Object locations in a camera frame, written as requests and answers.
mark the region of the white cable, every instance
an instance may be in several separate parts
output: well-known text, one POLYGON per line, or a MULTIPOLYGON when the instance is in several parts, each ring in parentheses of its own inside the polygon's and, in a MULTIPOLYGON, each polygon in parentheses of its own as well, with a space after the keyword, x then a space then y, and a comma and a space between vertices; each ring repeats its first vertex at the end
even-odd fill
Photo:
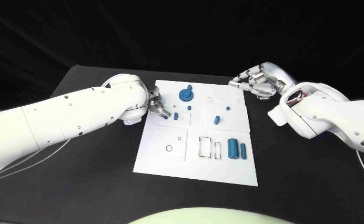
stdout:
POLYGON ((8 167, 6 169, 0 170, 0 174, 5 173, 8 170, 11 170, 14 167, 17 167, 19 164, 27 162, 44 149, 40 149, 28 158, 25 158, 19 163, 8 167))
POLYGON ((364 169, 364 164, 363 164, 363 161, 362 161, 362 157, 360 157, 360 154, 359 154, 359 150, 357 150, 357 155, 359 155, 359 160, 360 160, 360 163, 362 163, 362 166, 363 166, 363 169, 364 169))
POLYGON ((122 73, 122 74, 118 74, 116 76, 113 76, 113 77, 105 82, 105 84, 102 85, 102 87, 106 87, 108 84, 109 84, 109 82, 110 82, 116 77, 119 77, 119 76, 122 76, 122 75, 126 75, 126 74, 122 73))
POLYGON ((58 148, 58 150, 57 150, 44 160, 41 160, 40 162, 37 162, 34 165, 25 167, 24 169, 15 171, 14 173, 11 173, 11 174, 2 176, 0 179, 5 178, 5 177, 8 177, 8 176, 11 176, 11 175, 14 175, 14 174, 17 174, 17 173, 19 173, 19 172, 24 171, 24 170, 32 168, 32 167, 37 166, 38 164, 41 164, 45 160, 48 160, 48 159, 57 154, 57 152, 64 148, 66 144, 58 148))

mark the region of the robotic hand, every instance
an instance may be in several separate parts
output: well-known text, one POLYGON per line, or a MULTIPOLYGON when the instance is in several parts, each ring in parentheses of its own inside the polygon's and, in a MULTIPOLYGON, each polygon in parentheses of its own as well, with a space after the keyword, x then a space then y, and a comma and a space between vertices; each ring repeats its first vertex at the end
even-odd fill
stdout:
POLYGON ((261 100, 279 93, 279 105, 268 113, 275 123, 279 126, 288 123, 308 139, 330 131, 352 148, 364 152, 364 100, 350 101, 326 84, 300 83, 271 62, 246 70, 229 85, 251 91, 261 100))
POLYGON ((126 125, 141 122, 148 109, 160 116, 171 116, 162 107, 160 88, 148 91, 139 76, 119 74, 102 87, 0 112, 0 170, 25 155, 118 119, 126 125))

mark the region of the black background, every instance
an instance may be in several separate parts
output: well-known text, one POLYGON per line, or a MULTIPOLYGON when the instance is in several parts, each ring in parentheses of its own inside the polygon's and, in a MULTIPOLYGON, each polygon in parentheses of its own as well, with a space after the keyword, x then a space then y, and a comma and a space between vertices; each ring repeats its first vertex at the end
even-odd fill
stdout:
MULTIPOLYGON (((148 86, 157 79, 219 85, 230 80, 223 76, 77 66, 53 97, 100 86, 119 73, 139 75, 148 86)), ((297 224, 364 223, 364 172, 355 150, 330 132, 305 139, 290 125, 278 127, 266 113, 279 96, 269 102, 251 94, 245 97, 258 187, 134 173, 144 116, 132 126, 118 121, 73 139, 35 168, 0 180, 0 220, 125 224, 171 209, 222 207, 264 213, 297 224)), ((35 161, 61 145, 47 148, 35 161)))
POLYGON ((363 98, 363 0, 2 0, 2 106, 76 64, 236 76, 269 61, 363 98))

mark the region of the white board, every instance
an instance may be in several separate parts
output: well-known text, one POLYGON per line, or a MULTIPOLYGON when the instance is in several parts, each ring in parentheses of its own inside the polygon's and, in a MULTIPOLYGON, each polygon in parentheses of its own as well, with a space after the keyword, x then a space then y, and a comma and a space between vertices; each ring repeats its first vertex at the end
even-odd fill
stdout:
POLYGON ((134 172, 259 186, 245 92, 232 86, 165 80, 158 80, 157 86, 173 117, 164 119, 148 113, 134 172), (178 94, 188 85, 194 99, 184 102, 178 94), (217 125, 216 116, 222 118, 217 125), (206 140, 212 138, 212 157, 200 156, 201 137, 206 156, 206 140), (240 144, 246 144, 248 160, 242 159, 242 153, 239 159, 229 158, 230 138, 239 141, 239 152, 240 144))

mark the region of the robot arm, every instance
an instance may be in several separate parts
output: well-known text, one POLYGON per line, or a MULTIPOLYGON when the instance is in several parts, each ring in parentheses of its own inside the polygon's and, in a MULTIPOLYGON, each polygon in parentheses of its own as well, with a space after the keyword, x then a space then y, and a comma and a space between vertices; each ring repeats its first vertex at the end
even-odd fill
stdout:
POLYGON ((171 116, 158 88, 149 92, 141 78, 125 74, 110 81, 110 88, 93 87, 0 112, 0 170, 25 155, 118 119, 126 125, 141 122, 149 108, 160 116, 171 116))
POLYGON ((364 132, 360 132, 364 100, 350 101, 326 84, 298 83, 287 71, 269 62, 245 71, 230 85, 255 93, 261 100, 277 93, 282 95, 279 105, 268 113, 279 126, 288 123, 310 139, 330 131, 352 148, 364 152, 364 132), (242 82, 245 78, 249 78, 249 83, 242 82))

